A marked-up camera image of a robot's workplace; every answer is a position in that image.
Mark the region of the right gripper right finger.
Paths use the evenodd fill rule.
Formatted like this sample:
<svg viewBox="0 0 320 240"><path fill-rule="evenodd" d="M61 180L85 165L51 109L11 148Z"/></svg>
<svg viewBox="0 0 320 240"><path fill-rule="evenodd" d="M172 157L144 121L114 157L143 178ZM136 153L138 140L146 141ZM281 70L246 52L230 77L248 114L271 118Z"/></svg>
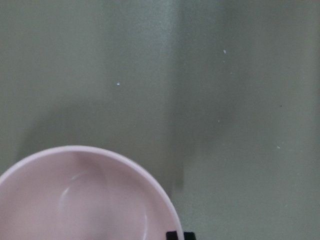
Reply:
<svg viewBox="0 0 320 240"><path fill-rule="evenodd" d="M185 231L183 233L184 240L196 240L196 235L194 232Z"/></svg>

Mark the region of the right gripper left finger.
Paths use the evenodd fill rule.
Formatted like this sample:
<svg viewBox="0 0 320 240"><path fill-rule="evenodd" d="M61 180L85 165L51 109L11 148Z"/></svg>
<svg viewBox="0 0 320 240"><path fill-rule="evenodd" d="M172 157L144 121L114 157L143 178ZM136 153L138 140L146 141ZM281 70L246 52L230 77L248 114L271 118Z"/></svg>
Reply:
<svg viewBox="0 0 320 240"><path fill-rule="evenodd" d="M178 240L178 233L176 231L168 231L165 236L166 240Z"/></svg>

